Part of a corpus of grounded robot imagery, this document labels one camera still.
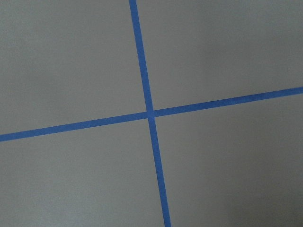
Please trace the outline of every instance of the blue tape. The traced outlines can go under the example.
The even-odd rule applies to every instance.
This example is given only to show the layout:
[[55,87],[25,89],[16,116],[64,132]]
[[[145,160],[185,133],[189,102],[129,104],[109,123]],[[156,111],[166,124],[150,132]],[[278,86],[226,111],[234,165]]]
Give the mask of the blue tape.
[[138,61],[139,61],[142,86],[143,86],[143,92],[144,92],[144,98],[145,98],[147,118],[148,118],[148,124],[149,124],[149,128],[150,128],[150,134],[151,134],[151,145],[152,145],[153,157],[154,157],[155,166],[156,166],[156,174],[157,174],[157,181],[158,181],[158,187],[159,187],[159,193],[160,193],[160,201],[161,201],[161,206],[162,206],[164,226],[171,227],[170,217],[169,217],[169,207],[168,207],[168,202],[167,202],[164,175],[163,175],[161,156],[160,156],[160,148],[159,148],[159,142],[158,142],[158,136],[157,136],[157,128],[156,128],[154,110],[153,110],[153,106],[152,106],[152,98],[151,98],[152,95],[151,95],[151,89],[150,89],[150,84],[149,84],[149,80],[148,80],[148,72],[147,72],[147,67],[146,67],[146,60],[145,60],[143,40],[142,40],[142,34],[141,34],[141,29],[140,29],[140,22],[139,22],[139,15],[138,15],[138,8],[137,8],[136,0],[129,0],[129,6],[130,6],[130,10],[131,10],[131,15],[132,15],[134,36],[135,36],[136,47],[137,47],[137,54],[138,54]]
[[160,117],[160,116],[166,116],[166,115],[172,115],[172,114],[178,114],[178,113],[180,114],[180,113],[197,111],[197,110],[211,109],[211,108],[227,106],[227,105],[249,103],[249,102],[270,99],[270,98],[298,95],[298,94],[302,94],[302,93],[303,93],[303,87],[296,87],[296,88],[285,89],[285,90],[280,90],[280,91],[271,91],[271,92],[254,94],[254,95],[249,95],[249,96],[227,98],[227,99],[221,99],[221,100],[205,102],[205,103],[197,103],[197,104],[191,104],[191,105],[184,105],[184,106],[160,109],[160,110],[154,111],[154,114],[155,114],[155,117]]
[[78,129],[98,127],[98,126],[108,125],[108,124],[117,124],[117,123],[122,123],[122,122],[136,121],[136,120],[146,119],[146,118],[147,118],[147,113],[143,112],[143,113],[137,113],[137,114],[134,113],[134,114],[122,115],[122,116],[117,116],[117,117],[102,118],[102,119],[86,121],[86,122],[58,125],[58,126],[47,127],[47,128],[42,128],[42,129],[20,131],[20,132],[14,132],[14,133],[0,135],[0,142],[8,141],[8,140],[23,139],[23,138],[34,137],[34,136],[42,136],[42,135],[59,133],[59,132],[64,132],[64,131],[72,131],[72,130],[78,130]]

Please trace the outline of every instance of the blue stripe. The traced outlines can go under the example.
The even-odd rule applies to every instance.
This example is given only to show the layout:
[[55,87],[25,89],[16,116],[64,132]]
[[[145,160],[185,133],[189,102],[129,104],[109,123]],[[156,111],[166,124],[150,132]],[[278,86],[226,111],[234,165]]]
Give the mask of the blue stripe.
[[59,133],[59,132],[63,132],[63,131],[72,131],[72,130],[78,130],[78,129],[98,127],[98,126],[108,125],[108,124],[117,124],[117,123],[121,123],[121,122],[136,121],[136,120],[146,119],[146,118],[147,118],[147,113],[143,112],[143,113],[137,113],[137,114],[134,113],[134,114],[122,115],[122,116],[117,116],[117,117],[102,118],[102,119],[86,121],[86,122],[58,125],[58,126],[47,127],[47,128],[42,128],[42,129],[20,131],[20,132],[14,132],[14,133],[0,135],[0,142],[8,141],[8,140],[23,139],[23,138],[34,137],[34,136],[42,136],[42,135],[47,135],[47,134]]
[[227,105],[249,103],[249,102],[270,99],[270,98],[298,95],[302,93],[303,93],[303,87],[296,87],[296,88],[280,90],[280,91],[271,91],[271,92],[254,94],[249,96],[227,98],[227,99],[221,99],[221,100],[205,102],[205,103],[197,103],[191,105],[160,109],[154,111],[154,113],[155,113],[155,117],[160,117],[160,116],[166,116],[166,115],[172,115],[178,113],[180,114],[180,113],[197,111],[197,110],[211,109],[211,108],[227,106]]
[[168,207],[168,202],[167,202],[164,175],[163,175],[161,156],[160,156],[160,148],[159,148],[158,136],[157,136],[157,128],[156,128],[154,110],[153,110],[153,106],[152,106],[152,98],[151,98],[152,95],[151,95],[151,89],[150,89],[150,84],[149,84],[149,80],[148,80],[148,73],[147,73],[147,67],[146,67],[146,60],[145,60],[143,40],[142,40],[142,34],[141,34],[141,29],[140,29],[140,22],[139,22],[139,15],[138,15],[138,8],[137,8],[136,0],[129,0],[129,6],[130,6],[130,10],[131,10],[131,15],[132,15],[134,36],[135,36],[135,41],[136,41],[138,61],[139,61],[141,78],[142,78],[142,85],[143,85],[143,92],[144,92],[144,98],[145,98],[148,124],[149,124],[150,134],[151,134],[151,145],[152,145],[153,157],[154,157],[155,166],[156,166],[156,174],[157,174],[157,181],[158,181],[158,187],[159,187],[159,193],[160,193],[160,201],[161,201],[161,206],[162,206],[164,225],[165,225],[165,227],[171,227],[170,217],[169,217],[169,207]]

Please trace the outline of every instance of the gray floor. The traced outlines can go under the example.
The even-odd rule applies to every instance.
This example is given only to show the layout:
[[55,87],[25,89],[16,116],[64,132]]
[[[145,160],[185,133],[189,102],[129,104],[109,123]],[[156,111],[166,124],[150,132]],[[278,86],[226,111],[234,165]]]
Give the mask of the gray floor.
[[[155,109],[303,86],[302,2],[137,3]],[[0,18],[0,134],[145,111],[128,1],[4,0]],[[303,226],[302,103],[157,118],[172,225]],[[3,226],[164,226],[147,120],[0,151]]]

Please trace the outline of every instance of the vertical blue line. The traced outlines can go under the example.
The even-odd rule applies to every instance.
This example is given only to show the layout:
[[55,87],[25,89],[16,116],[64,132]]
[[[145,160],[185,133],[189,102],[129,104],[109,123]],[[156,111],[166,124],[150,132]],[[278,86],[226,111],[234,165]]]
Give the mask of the vertical blue line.
[[142,34],[141,34],[141,29],[140,29],[140,22],[139,22],[139,15],[138,15],[138,8],[137,8],[136,0],[129,0],[129,6],[130,6],[130,10],[131,10],[132,22],[133,22],[133,28],[134,28],[134,36],[135,36],[135,40],[136,40],[138,61],[139,61],[140,73],[141,73],[141,79],[142,79],[142,85],[143,85],[148,125],[150,128],[150,134],[151,134],[151,145],[152,145],[153,157],[154,157],[155,166],[156,166],[156,174],[157,174],[157,181],[158,181],[158,187],[159,187],[159,193],[160,193],[160,201],[161,201],[161,206],[162,206],[164,225],[165,225],[165,227],[171,227],[170,217],[169,217],[169,207],[168,207],[168,202],[167,202],[164,175],[163,175],[161,156],[160,156],[160,148],[159,148],[159,142],[158,142],[158,136],[157,136],[156,121],[155,121],[155,115],[154,115],[154,110],[153,110],[153,106],[152,106],[152,98],[151,98],[152,95],[151,95],[150,83],[148,80],[148,73],[147,73],[147,67],[146,67],[146,60],[145,60],[143,40],[142,40]]

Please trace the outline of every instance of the gray background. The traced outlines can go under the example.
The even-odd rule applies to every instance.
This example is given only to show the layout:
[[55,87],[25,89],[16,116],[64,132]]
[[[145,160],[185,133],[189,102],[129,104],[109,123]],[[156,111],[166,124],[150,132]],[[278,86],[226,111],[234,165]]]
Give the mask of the gray background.
[[[138,9],[155,109],[303,86],[300,1]],[[0,36],[0,134],[145,111],[128,1],[4,0]],[[302,101],[157,118],[173,226],[302,226]],[[4,226],[163,226],[146,120],[0,151]]]

